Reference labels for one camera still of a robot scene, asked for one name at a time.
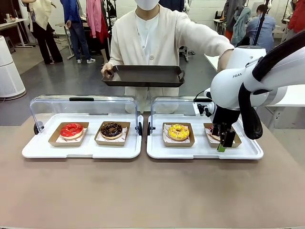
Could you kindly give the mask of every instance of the sneakers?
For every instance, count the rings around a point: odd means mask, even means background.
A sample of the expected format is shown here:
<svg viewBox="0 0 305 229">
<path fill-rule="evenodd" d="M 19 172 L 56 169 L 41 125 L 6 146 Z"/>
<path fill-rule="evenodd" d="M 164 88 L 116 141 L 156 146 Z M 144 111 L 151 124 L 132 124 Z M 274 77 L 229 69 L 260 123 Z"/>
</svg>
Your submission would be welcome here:
<svg viewBox="0 0 305 229">
<path fill-rule="evenodd" d="M 94 63 L 95 62 L 95 59 L 90 59 L 90 60 L 87 60 L 87 64 L 90 64 L 90 63 Z"/>
</svg>

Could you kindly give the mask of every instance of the plastic cover handle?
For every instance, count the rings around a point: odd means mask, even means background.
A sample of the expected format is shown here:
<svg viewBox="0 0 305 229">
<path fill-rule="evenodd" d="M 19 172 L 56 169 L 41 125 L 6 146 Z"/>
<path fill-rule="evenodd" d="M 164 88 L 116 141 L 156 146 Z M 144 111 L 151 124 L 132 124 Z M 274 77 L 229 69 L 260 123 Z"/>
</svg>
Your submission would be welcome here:
<svg viewBox="0 0 305 229">
<path fill-rule="evenodd" d="M 181 80 L 185 77 L 185 71 L 181 70 L 181 73 L 179 74 L 179 81 L 181 82 Z"/>
<path fill-rule="evenodd" d="M 70 102 L 93 102 L 94 98 L 92 97 L 70 97 Z"/>
</svg>

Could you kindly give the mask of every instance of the blue jacket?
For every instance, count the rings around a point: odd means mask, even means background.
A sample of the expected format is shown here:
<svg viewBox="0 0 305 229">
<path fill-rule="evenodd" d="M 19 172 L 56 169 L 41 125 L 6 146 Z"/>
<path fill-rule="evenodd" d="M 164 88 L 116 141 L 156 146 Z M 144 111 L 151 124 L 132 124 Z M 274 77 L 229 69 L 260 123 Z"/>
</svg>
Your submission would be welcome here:
<svg viewBox="0 0 305 229">
<path fill-rule="evenodd" d="M 68 20 L 72 22 L 81 22 L 80 13 L 76 0 L 61 0 L 63 6 L 63 13 L 65 16 L 65 23 Z"/>
<path fill-rule="evenodd" d="M 248 23 L 246 32 L 247 32 L 247 34 L 250 35 L 250 45 L 253 45 L 261 16 L 262 15 L 259 15 L 259 17 L 252 19 Z M 258 37 L 257 46 L 260 46 L 260 47 L 266 49 L 267 52 L 272 50 L 273 43 L 274 43 L 272 31 L 274 29 L 275 29 L 275 19 L 273 17 L 271 17 L 270 15 L 266 14 L 261 32 Z"/>
</svg>

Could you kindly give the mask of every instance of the yellow donut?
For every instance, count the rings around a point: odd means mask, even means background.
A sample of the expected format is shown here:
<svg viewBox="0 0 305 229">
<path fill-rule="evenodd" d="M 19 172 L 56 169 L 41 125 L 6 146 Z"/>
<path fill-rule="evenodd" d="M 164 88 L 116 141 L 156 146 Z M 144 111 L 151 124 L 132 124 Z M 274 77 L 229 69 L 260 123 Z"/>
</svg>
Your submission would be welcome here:
<svg viewBox="0 0 305 229">
<path fill-rule="evenodd" d="M 190 135 L 189 127 L 175 124 L 168 129 L 168 135 L 176 141 L 183 141 Z"/>
</svg>

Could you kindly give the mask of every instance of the beige table surface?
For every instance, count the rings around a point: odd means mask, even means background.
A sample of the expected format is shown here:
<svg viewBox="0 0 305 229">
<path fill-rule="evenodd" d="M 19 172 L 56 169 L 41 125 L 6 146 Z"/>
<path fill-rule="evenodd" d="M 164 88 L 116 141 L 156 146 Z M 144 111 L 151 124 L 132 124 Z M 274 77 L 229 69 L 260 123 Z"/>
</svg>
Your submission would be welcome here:
<svg viewBox="0 0 305 229">
<path fill-rule="evenodd" d="M 157 161 L 147 156 L 144 143 L 134 160 L 29 160 L 21 151 L 32 137 L 29 118 L 1 146 L 1 226 L 305 225 L 305 173 L 265 127 L 259 161 Z"/>
</svg>

